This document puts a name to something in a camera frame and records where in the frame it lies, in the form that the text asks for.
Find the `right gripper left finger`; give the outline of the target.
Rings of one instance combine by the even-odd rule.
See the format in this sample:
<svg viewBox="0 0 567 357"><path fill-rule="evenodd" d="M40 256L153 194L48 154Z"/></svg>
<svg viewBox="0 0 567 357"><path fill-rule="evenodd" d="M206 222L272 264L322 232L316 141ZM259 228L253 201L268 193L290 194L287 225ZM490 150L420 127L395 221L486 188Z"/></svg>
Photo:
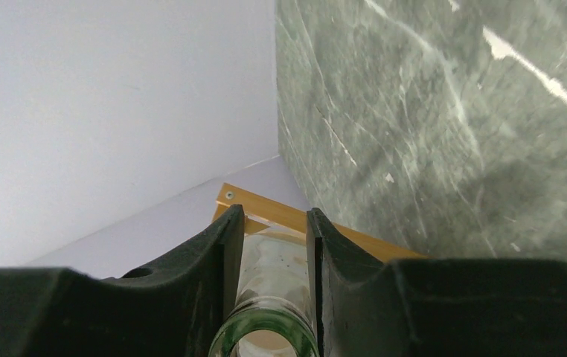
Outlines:
<svg viewBox="0 0 567 357"><path fill-rule="evenodd" d="M235 304L245 214L123 277L0 268L0 356L206 356Z"/></svg>

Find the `clear glass bottle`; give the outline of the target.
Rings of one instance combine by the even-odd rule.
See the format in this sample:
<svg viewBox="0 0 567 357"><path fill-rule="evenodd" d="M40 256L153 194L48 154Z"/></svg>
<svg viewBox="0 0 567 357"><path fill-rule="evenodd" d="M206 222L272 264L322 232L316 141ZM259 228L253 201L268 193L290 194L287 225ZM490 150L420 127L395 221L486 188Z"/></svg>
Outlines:
<svg viewBox="0 0 567 357"><path fill-rule="evenodd" d="M246 234L235 306L210 356L318 356L305 238L287 228Z"/></svg>

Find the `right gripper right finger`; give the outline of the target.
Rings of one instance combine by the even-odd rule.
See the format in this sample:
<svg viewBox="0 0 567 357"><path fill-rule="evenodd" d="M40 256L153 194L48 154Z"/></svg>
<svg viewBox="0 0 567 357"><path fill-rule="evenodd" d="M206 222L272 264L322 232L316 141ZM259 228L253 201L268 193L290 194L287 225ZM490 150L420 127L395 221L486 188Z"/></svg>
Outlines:
<svg viewBox="0 0 567 357"><path fill-rule="evenodd" d="M567 263L384 263L307 213L321 356L567 356Z"/></svg>

